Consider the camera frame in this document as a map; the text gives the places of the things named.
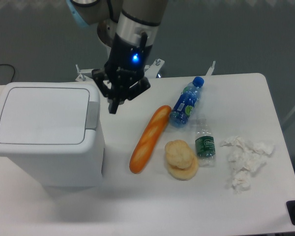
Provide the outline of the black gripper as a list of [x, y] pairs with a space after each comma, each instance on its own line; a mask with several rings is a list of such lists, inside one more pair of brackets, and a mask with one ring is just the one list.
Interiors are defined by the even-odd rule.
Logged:
[[[116, 114], [118, 106], [125, 100], [131, 101], [150, 88], [144, 68], [152, 46], [147, 45], [146, 32], [140, 32], [138, 37], [138, 44], [132, 45], [115, 34], [105, 69], [93, 69], [91, 72], [102, 95], [109, 100], [110, 114]], [[111, 88], [104, 84], [104, 80], [108, 79]]]

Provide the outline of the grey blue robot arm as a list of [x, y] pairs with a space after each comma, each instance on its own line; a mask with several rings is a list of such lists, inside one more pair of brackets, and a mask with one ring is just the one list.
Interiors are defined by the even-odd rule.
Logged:
[[166, 0], [68, 0], [78, 24], [98, 24], [98, 38], [110, 53], [102, 69], [91, 76], [104, 97], [108, 110], [117, 112], [150, 88], [145, 66], [161, 24]]

